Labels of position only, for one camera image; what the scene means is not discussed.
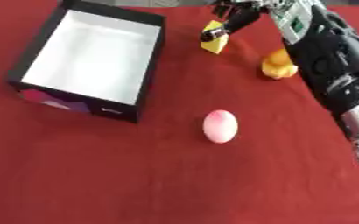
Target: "table surface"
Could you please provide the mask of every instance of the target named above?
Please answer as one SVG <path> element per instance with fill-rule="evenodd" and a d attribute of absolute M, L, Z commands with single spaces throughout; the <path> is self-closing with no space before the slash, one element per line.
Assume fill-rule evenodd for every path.
<path fill-rule="evenodd" d="M 4 76 L 56 1 L 0 1 L 0 223 L 359 223 L 359 164 L 299 76 L 271 81 L 282 47 L 263 17 L 219 57 L 199 48 L 209 8 L 167 16 L 138 125 L 29 103 Z M 359 8 L 335 8 L 359 31 Z M 202 118 L 233 112 L 237 137 L 210 143 Z"/>

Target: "orange toy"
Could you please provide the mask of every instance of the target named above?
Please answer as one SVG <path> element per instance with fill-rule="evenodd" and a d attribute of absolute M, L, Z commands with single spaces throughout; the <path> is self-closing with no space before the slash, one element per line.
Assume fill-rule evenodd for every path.
<path fill-rule="evenodd" d="M 298 67 L 293 65 L 285 49 L 273 52 L 263 60 L 263 73 L 272 79 L 292 77 L 298 72 Z"/>

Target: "cardboard box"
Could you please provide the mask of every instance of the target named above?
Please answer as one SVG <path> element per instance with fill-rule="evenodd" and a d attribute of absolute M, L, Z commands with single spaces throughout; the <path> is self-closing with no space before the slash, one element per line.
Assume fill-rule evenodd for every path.
<path fill-rule="evenodd" d="M 66 0 L 8 82 L 29 101 L 136 123 L 164 39 L 160 15 Z"/>

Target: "pink ball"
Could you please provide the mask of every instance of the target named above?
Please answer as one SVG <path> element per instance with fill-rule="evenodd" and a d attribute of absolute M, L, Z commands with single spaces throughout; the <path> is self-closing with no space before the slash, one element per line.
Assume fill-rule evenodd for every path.
<path fill-rule="evenodd" d="M 238 122 L 230 112 L 215 110 L 204 119 L 203 129 L 209 140 L 217 144 L 224 144 L 236 135 Z"/>

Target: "robotic hand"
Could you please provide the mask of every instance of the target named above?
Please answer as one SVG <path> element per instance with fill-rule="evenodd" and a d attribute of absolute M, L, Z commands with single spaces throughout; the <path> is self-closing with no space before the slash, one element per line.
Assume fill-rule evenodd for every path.
<path fill-rule="evenodd" d="M 218 0 L 214 14 L 227 18 L 205 31 L 208 42 L 271 16 L 292 62 L 315 98 L 330 111 L 359 158 L 359 35 L 320 0 Z"/>

